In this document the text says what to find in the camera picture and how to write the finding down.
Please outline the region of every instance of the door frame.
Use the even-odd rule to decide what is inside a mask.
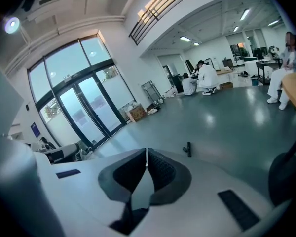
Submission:
[[[118,111],[117,107],[115,106],[115,104],[113,103],[113,101],[111,100],[111,98],[109,97],[107,92],[105,91],[102,83],[100,82],[99,78],[96,75],[97,71],[103,70],[105,68],[107,68],[107,67],[94,70],[94,71],[84,75],[83,77],[79,78],[78,80],[74,80],[74,81],[68,83],[64,88],[62,88],[61,90],[59,90],[55,94],[55,98],[59,102],[59,104],[61,106],[61,110],[63,111],[65,117],[67,118],[69,124],[71,125],[71,127],[73,128],[75,133],[78,135],[78,137],[83,141],[83,143],[85,145],[87,145],[88,147],[91,147],[93,150],[96,149],[97,147],[99,147],[101,144],[103,144],[108,139],[110,139],[115,133],[117,133],[122,127],[124,127],[127,124],[127,122],[123,118],[122,114]],[[116,127],[112,131],[109,131],[106,128],[106,126],[103,124],[101,119],[98,117],[98,115],[93,110],[92,106],[89,104],[88,100],[86,99],[85,95],[83,94],[83,92],[79,86],[79,83],[81,83],[89,78],[92,78],[95,81],[102,96],[104,97],[107,104],[109,105],[109,107],[111,108],[111,110],[114,112],[114,114],[116,115],[116,117],[118,118],[118,120],[121,123],[118,127]],[[73,118],[69,115],[66,106],[64,105],[64,103],[62,102],[62,100],[60,98],[61,95],[63,95],[64,93],[66,93],[70,89],[73,89],[74,93],[76,94],[76,96],[77,96],[80,104],[84,108],[84,110],[87,112],[87,114],[89,115],[89,117],[91,118],[93,123],[97,126],[97,128],[104,135],[104,138],[101,139],[100,141],[98,141],[95,145],[93,145],[92,142],[87,139],[87,137],[83,134],[83,132],[76,125]]]
[[[108,93],[106,92],[106,90],[104,89],[103,85],[101,84],[99,78],[97,77],[97,75],[95,74],[96,71],[93,71],[92,73],[84,76],[83,78],[75,81],[73,83],[74,85],[74,90],[75,93],[77,95],[77,97],[79,98],[80,102],[83,104],[85,104],[90,112],[90,116],[94,117],[95,120],[97,120],[97,122],[100,124],[100,126],[103,128],[103,130],[105,131],[105,133],[109,136],[112,137],[117,131],[119,131],[123,126],[125,126],[127,124],[127,122],[125,121],[125,119],[123,118],[122,114],[119,112],[119,110],[117,109],[117,107],[115,106],[115,104],[113,103],[113,101],[111,100],[111,98],[109,97]],[[99,88],[102,96],[104,97],[104,99],[106,100],[106,102],[108,103],[109,107],[111,108],[111,110],[114,112],[114,114],[116,115],[116,117],[118,118],[118,120],[120,121],[120,125],[118,127],[116,127],[114,130],[112,130],[111,132],[106,128],[106,126],[103,124],[103,122],[101,121],[101,119],[98,117],[98,115],[96,114],[96,112],[93,110],[92,106],[89,104],[89,101],[86,99],[85,95],[83,94],[79,83],[92,78],[94,80],[94,82],[96,83],[97,87]]]

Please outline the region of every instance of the trash can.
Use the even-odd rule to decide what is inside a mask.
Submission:
[[[252,78],[251,83],[252,83],[252,86],[257,86],[258,85],[258,78]]]

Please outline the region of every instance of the white pants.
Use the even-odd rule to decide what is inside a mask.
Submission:
[[[205,91],[205,92],[207,92],[207,91],[210,91],[211,89],[217,87],[217,85],[214,85],[214,86],[210,86],[210,87],[208,87],[208,86],[205,86],[201,81],[199,81],[197,87],[198,87],[198,89],[199,89],[200,91]]]
[[[274,97],[276,99],[278,98],[278,91],[277,90],[281,89],[281,83],[282,83],[284,76],[286,76],[290,73],[293,73],[293,70],[286,70],[284,68],[275,70],[272,73],[270,87],[268,88],[268,92],[267,92],[271,97]],[[280,98],[280,102],[287,104],[288,101],[289,101],[289,98],[288,98],[285,90],[283,89],[282,94],[281,94],[281,98]]]

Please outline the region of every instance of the white jacket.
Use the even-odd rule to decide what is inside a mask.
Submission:
[[[218,84],[216,70],[210,65],[203,64],[198,73],[198,86],[202,88],[214,88]]]

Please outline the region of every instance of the blue sign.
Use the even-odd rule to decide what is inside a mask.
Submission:
[[[36,126],[35,122],[31,125],[31,129],[35,135],[36,138],[40,136],[40,132],[38,130],[38,127]]]

